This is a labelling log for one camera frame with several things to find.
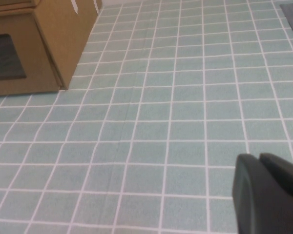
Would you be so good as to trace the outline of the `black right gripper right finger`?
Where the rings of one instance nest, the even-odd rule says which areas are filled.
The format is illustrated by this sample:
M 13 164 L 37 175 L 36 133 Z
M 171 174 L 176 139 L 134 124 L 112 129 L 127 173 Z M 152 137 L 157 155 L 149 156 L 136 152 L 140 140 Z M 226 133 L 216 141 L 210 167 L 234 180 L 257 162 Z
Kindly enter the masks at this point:
M 270 153 L 261 153 L 259 161 L 269 171 L 278 185 L 293 197 L 293 164 Z

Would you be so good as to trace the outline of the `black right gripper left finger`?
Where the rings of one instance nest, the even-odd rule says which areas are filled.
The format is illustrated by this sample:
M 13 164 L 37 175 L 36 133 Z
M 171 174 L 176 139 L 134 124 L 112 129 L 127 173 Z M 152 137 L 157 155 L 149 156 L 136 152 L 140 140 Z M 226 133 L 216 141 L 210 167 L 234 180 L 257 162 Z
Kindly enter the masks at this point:
M 250 154 L 236 160 L 232 198 L 238 233 L 293 234 L 293 197 Z

